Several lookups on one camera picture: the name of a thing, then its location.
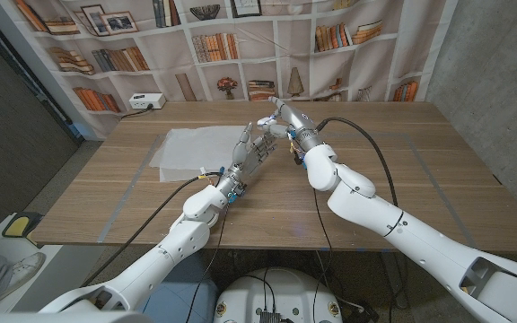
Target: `power strip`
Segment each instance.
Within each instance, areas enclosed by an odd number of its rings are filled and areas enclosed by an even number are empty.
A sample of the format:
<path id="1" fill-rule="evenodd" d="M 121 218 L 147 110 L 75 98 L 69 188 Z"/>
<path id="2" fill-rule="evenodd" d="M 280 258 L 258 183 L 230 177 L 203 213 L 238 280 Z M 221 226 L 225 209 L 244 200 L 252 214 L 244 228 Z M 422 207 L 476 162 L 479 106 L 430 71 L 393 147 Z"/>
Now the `power strip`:
<path id="1" fill-rule="evenodd" d="M 166 101 L 161 93 L 135 93 L 129 99 L 133 109 L 147 109 L 149 104 L 153 104 L 153 109 L 161 109 Z"/>

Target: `bookshelf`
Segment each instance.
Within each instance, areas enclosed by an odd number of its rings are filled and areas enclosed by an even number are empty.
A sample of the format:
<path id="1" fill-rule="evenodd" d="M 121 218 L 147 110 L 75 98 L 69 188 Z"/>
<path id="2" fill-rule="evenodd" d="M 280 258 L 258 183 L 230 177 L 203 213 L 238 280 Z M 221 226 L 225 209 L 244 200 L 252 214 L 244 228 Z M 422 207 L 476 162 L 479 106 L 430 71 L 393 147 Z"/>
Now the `bookshelf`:
<path id="1" fill-rule="evenodd" d="M 243 18 L 232 17 L 230 0 L 217 0 L 221 10 L 216 19 L 207 21 L 199 21 L 189 11 L 190 7 L 207 4 L 206 1 L 175 0 L 181 25 L 166 28 L 156 27 L 152 0 L 25 2 L 44 18 L 64 15 L 77 22 L 81 33 L 75 35 L 34 31 L 14 0 L 0 0 L 39 59 L 77 110 L 92 124 L 95 135 L 103 138 L 117 124 L 117 119 L 112 117 L 116 113 L 87 110 L 73 87 L 112 94 L 121 108 L 120 114 L 124 114 L 130 110 L 128 98 L 134 92 L 161 92 L 169 101 L 185 100 L 175 74 L 188 76 L 198 100 L 224 100 L 224 92 L 216 89 L 216 81 L 223 76 L 239 83 L 233 90 L 236 100 L 249 99 L 247 81 L 254 79 L 273 81 L 277 95 L 290 99 L 286 88 L 292 67 L 297 67 L 304 88 L 297 100 L 325 97 L 334 92 L 341 92 L 343 100 L 354 100 L 358 90 L 368 86 L 372 86 L 371 100 L 392 100 L 396 88 L 409 81 L 419 83 L 416 100 L 424 100 L 434 70 L 432 48 L 440 46 L 441 33 L 443 39 L 446 31 L 439 28 L 441 24 L 432 21 L 451 17 L 456 0 L 351 0 L 352 5 L 338 10 L 333 10 L 334 0 L 313 0 L 303 6 L 300 14 L 288 14 L 283 5 L 280 10 L 263 8 L 261 16 Z M 74 15 L 81 6 L 91 4 L 101 4 L 106 13 L 130 11 L 140 31 L 93 36 Z M 314 36 L 317 26 L 344 22 L 354 34 L 358 26 L 378 20 L 383 21 L 380 36 L 359 45 L 318 52 Z M 222 32 L 237 34 L 240 58 L 199 63 L 191 38 Z M 49 55 L 49 47 L 76 50 L 95 67 L 96 74 L 60 71 Z M 96 49 L 129 47 L 139 47 L 151 70 L 101 72 L 92 54 Z M 343 79 L 341 87 L 330 90 L 329 86 L 338 77 Z"/>

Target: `paper sheet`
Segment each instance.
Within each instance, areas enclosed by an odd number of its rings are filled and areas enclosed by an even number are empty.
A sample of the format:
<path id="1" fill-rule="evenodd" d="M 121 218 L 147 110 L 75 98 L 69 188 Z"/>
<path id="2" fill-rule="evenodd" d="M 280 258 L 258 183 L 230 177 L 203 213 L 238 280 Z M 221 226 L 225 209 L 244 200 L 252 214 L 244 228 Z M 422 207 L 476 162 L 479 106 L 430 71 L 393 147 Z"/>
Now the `paper sheet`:
<path id="1" fill-rule="evenodd" d="M 239 142 L 245 126 L 172 129 L 149 166 L 158 167 L 159 180 L 170 182 L 192 179 L 207 172 L 231 166 L 232 149 Z"/>

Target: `sneaker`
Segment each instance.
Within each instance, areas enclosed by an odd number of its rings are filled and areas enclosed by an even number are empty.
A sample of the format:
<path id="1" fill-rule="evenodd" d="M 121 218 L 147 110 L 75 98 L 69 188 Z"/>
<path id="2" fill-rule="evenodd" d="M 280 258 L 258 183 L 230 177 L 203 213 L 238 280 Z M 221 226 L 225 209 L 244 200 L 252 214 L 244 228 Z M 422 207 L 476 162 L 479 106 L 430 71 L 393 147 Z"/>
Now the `sneaker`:
<path id="1" fill-rule="evenodd" d="M 41 269 L 43 263 L 45 263 L 45 254 L 37 252 L 24 258 L 22 261 L 13 264 L 13 275 L 9 281 L 9 286 L 7 286 L 5 292 L 0 296 L 0 301 L 5 296 L 15 292 L 19 287 L 29 282 L 29 280 Z"/>

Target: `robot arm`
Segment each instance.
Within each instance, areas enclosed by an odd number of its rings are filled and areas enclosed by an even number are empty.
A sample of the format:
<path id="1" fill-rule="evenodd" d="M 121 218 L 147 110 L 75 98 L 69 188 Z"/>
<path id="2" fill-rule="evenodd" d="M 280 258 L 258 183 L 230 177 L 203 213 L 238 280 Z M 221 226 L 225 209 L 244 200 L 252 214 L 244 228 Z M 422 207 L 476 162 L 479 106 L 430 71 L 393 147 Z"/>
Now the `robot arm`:
<path id="1" fill-rule="evenodd" d="M 302 161 L 313 188 L 333 193 L 330 209 L 343 219 L 376 233 L 430 273 L 477 319 L 517 321 L 517 263 L 464 246 L 416 217 L 376 196 L 373 183 L 346 165 L 325 144 L 312 121 L 278 98 L 275 113 L 258 121 L 289 124 L 289 139 L 304 151 Z"/>
<path id="2" fill-rule="evenodd" d="M 218 215 L 237 196 L 243 196 L 246 183 L 258 166 L 276 147 L 269 134 L 247 145 L 252 124 L 241 135 L 232 153 L 232 165 L 216 187 L 209 185 L 191 196 L 169 234 L 117 277 L 102 284 L 82 287 L 59 296 L 40 312 L 58 313 L 96 310 L 134 310 L 154 287 L 184 258 L 208 242 L 210 227 Z"/>

